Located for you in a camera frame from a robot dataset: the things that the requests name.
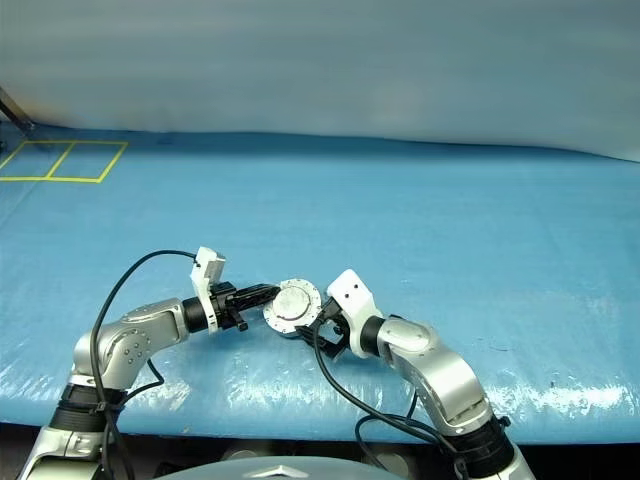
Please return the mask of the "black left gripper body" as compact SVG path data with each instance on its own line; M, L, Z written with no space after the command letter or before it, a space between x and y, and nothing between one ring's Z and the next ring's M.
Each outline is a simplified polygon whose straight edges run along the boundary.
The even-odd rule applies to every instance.
M237 328L246 331L248 324L240 315L246 303L246 292L236 289L230 282L221 282L211 287L212 305L219 329Z

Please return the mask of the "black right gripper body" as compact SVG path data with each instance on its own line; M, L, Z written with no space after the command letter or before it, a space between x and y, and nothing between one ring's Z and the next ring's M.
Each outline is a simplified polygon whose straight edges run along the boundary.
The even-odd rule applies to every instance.
M334 359L349 347L348 322L339 308L323 308L318 321L319 348Z

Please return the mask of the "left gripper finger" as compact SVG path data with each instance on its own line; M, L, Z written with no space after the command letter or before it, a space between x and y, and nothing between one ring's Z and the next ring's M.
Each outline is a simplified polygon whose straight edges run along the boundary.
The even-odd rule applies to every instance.
M256 284L234 294L236 301L271 301L280 292L280 287L272 284Z
M234 306L238 311L263 306L277 296L276 292L238 292L234 297Z

